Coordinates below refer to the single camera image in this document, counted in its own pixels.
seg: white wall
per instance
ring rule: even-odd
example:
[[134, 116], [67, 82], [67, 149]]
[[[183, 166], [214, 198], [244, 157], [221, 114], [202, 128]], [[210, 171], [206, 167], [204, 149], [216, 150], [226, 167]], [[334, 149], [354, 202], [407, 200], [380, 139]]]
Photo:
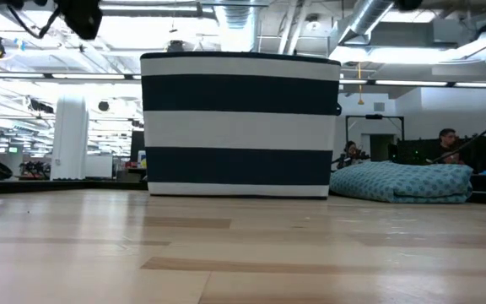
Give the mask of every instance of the white wall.
[[[364, 105], [359, 105], [359, 94], [346, 97], [344, 94], [338, 96], [338, 103], [343, 107], [343, 114], [337, 119], [335, 126], [335, 142], [333, 148], [333, 159], [336, 159], [344, 150], [346, 144], [346, 116], [381, 114], [384, 116], [395, 116], [397, 114], [396, 101], [390, 100], [387, 94], [363, 94]], [[384, 102], [386, 110], [383, 112], [374, 111], [375, 102]], [[400, 121], [392, 120], [398, 127]], [[370, 152], [370, 134], [396, 134], [400, 138], [401, 132], [388, 120], [381, 121], [365, 120], [364, 118], [350, 118], [348, 126], [356, 122], [349, 131], [349, 140], [354, 141], [365, 152]]]
[[486, 128], [486, 90], [421, 88], [396, 105], [405, 116], [407, 139], [438, 138], [443, 128], [454, 128], [462, 137]]

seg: man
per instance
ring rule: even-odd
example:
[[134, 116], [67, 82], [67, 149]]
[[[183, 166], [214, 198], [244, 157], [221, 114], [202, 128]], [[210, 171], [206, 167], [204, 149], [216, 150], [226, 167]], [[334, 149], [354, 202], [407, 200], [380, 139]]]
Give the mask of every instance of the man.
[[[438, 153], [436, 158], [449, 154], [456, 148], [456, 131], [452, 128], [445, 128], [440, 131], [440, 146], [438, 147]], [[464, 164], [462, 162], [460, 155], [454, 154], [440, 160], [440, 164]]]

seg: bean bag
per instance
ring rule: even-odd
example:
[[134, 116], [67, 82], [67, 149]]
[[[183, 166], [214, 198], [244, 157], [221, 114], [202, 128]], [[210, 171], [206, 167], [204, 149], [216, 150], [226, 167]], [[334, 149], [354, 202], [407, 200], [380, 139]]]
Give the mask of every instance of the bean bag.
[[411, 166], [366, 162], [331, 174], [334, 193], [389, 203], [464, 203], [473, 169], [461, 165]]

